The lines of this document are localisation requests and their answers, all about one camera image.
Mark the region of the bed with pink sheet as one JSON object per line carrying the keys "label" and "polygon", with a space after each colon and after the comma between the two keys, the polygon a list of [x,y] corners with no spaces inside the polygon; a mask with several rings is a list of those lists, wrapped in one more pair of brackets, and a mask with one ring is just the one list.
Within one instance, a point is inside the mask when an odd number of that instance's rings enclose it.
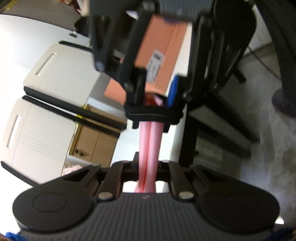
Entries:
{"label": "bed with pink sheet", "polygon": [[65,161],[63,169],[62,169],[62,173],[61,176],[65,176],[68,175],[72,172],[75,172],[77,170],[80,170],[84,167],[88,166],[88,163],[85,162],[80,162],[80,161]]}

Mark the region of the orange pink storage box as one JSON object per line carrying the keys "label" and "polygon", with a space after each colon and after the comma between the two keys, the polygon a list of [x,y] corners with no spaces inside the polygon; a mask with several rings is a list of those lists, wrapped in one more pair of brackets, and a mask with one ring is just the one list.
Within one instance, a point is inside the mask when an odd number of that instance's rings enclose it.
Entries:
{"label": "orange pink storage box", "polygon": [[136,67],[147,70],[146,92],[164,95],[177,61],[187,23],[170,23],[160,16],[152,17],[137,58]]}

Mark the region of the white chair with black frame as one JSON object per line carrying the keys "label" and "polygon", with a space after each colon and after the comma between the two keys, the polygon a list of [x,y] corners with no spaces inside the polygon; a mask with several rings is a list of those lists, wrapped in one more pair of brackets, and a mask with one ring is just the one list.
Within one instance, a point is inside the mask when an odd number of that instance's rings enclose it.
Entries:
{"label": "white chair with black frame", "polygon": [[83,108],[98,78],[92,49],[60,41],[36,62],[23,82],[23,89],[38,100],[123,131],[126,123]]}

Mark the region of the black table frame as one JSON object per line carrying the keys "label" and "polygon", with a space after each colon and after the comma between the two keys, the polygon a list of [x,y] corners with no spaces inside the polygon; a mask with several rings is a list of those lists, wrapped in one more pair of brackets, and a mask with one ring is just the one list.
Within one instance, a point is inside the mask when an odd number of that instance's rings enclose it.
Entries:
{"label": "black table frame", "polygon": [[184,93],[187,110],[179,156],[179,164],[182,167],[188,167],[193,163],[197,138],[202,138],[240,158],[251,156],[250,149],[241,147],[191,116],[191,112],[203,106],[251,143],[260,141],[258,134],[253,132],[242,116],[219,94],[231,76],[235,76],[240,82],[245,81],[237,66],[247,46],[248,44],[243,41],[231,42],[223,34],[192,37],[187,73],[189,87]]}

